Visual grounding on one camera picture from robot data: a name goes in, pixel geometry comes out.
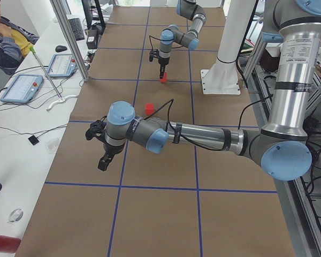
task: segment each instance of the red object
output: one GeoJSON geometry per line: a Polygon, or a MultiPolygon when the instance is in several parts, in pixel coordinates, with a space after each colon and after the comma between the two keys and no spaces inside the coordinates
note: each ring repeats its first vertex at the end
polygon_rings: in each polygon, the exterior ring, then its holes
{"type": "Polygon", "coordinates": [[[0,253],[15,253],[21,240],[15,237],[6,237],[0,235],[0,253]]]}
{"type": "Polygon", "coordinates": [[[145,104],[145,113],[146,115],[151,115],[155,112],[155,106],[153,103],[145,104]]]}
{"type": "Polygon", "coordinates": [[[166,75],[166,72],[164,72],[164,76],[163,76],[163,78],[162,78],[162,79],[159,79],[159,81],[160,81],[161,83],[166,83],[166,82],[167,82],[167,75],[166,75]]]}

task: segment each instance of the white pole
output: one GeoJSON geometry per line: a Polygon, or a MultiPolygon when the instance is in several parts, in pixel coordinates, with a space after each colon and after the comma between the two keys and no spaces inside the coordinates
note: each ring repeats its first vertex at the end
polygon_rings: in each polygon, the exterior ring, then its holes
{"type": "Polygon", "coordinates": [[[232,0],[217,61],[201,70],[204,94],[240,95],[235,60],[257,0],[232,0]]]}

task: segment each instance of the blue and white device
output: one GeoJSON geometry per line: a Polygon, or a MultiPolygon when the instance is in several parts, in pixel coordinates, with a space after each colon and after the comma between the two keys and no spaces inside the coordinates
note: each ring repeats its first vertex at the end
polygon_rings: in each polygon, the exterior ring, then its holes
{"type": "Polygon", "coordinates": [[[2,102],[28,103],[43,84],[43,76],[21,74],[15,77],[5,94],[0,98],[2,102]]]}
{"type": "Polygon", "coordinates": [[[69,77],[77,68],[72,54],[55,54],[47,72],[51,78],[63,79],[69,77]]]}

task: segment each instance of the person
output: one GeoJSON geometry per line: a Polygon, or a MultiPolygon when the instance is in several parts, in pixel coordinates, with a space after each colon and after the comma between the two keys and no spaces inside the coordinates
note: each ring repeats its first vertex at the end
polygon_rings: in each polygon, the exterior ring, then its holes
{"type": "Polygon", "coordinates": [[[0,68],[12,75],[39,39],[38,36],[1,16],[0,10],[0,68]]]}

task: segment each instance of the robotic arm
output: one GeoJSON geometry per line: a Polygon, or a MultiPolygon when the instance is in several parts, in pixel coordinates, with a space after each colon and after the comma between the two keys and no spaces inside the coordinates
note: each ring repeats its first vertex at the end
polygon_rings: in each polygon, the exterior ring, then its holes
{"type": "Polygon", "coordinates": [[[94,127],[100,130],[89,129],[86,133],[88,140],[97,137],[104,142],[106,157],[100,160],[103,168],[122,151],[126,139],[154,153],[160,153],[170,139],[174,143],[194,142],[206,148],[233,151],[250,158],[279,180],[293,180],[305,174],[311,165],[311,154],[305,146],[307,134],[302,124],[321,40],[320,9],[321,0],[266,1],[263,32],[273,36],[279,33],[284,43],[269,121],[260,133],[155,118],[144,120],[135,115],[130,104],[117,102],[110,108],[108,122],[97,121],[94,127]]]}
{"type": "Polygon", "coordinates": [[[159,79],[163,79],[165,67],[169,64],[172,43],[175,42],[189,50],[195,50],[199,43],[198,35],[206,22],[205,12],[202,7],[196,4],[196,0],[179,0],[177,14],[193,21],[193,23],[187,33],[180,31],[175,24],[171,24],[162,31],[159,50],[152,50],[149,58],[150,62],[154,58],[158,59],[160,64],[159,79]]]}

